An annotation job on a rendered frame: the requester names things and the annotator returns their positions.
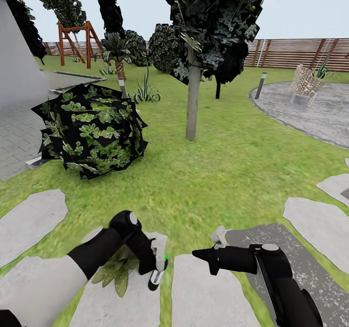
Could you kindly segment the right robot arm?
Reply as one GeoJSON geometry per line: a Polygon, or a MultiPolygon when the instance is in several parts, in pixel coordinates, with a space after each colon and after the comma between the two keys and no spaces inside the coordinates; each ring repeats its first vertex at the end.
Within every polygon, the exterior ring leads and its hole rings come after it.
{"type": "Polygon", "coordinates": [[[279,327],[323,327],[317,304],[293,279],[289,260],[278,245],[238,248],[228,245],[225,234],[225,227],[219,226],[210,237],[216,242],[210,250],[192,251],[192,255],[208,262],[211,275],[217,276],[219,269],[259,273],[279,327]]]}

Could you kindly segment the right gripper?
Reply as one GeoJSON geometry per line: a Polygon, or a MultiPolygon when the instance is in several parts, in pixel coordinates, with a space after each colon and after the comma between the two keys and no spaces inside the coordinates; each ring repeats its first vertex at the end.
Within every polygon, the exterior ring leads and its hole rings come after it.
{"type": "Polygon", "coordinates": [[[200,258],[209,264],[211,275],[217,276],[219,269],[240,271],[238,264],[238,247],[226,245],[225,248],[210,250],[194,250],[192,255],[200,258]]]}

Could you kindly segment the insectifuge atomizer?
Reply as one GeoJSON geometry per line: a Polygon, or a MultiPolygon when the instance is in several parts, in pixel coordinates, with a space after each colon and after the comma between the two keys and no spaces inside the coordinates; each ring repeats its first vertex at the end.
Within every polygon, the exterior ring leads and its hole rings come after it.
{"type": "MultiPolygon", "coordinates": [[[[169,262],[169,258],[165,258],[165,263],[164,263],[164,268],[167,268],[168,262],[169,262]]],[[[148,282],[148,287],[151,291],[155,291],[159,284],[160,284],[160,280],[162,279],[163,273],[159,272],[156,268],[152,271],[150,280],[148,282]]]]}

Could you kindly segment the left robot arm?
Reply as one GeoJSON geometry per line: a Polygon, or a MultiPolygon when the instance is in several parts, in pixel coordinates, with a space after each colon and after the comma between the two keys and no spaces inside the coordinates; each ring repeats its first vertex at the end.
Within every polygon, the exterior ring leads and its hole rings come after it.
{"type": "Polygon", "coordinates": [[[51,327],[78,292],[124,244],[140,260],[140,274],[164,272],[165,243],[141,231],[134,212],[123,210],[109,224],[85,237],[81,245],[18,294],[0,305],[0,327],[51,327]]]}

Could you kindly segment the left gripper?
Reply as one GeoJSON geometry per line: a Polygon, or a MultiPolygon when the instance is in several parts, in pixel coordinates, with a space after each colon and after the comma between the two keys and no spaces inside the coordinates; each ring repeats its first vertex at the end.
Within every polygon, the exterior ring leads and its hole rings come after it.
{"type": "MultiPolygon", "coordinates": [[[[144,232],[142,232],[144,233],[144,232]]],[[[142,242],[139,248],[131,250],[133,254],[140,260],[140,274],[143,276],[145,273],[152,272],[156,267],[156,256],[151,250],[152,239],[148,239],[145,234],[143,234],[145,240],[142,242]]]]}

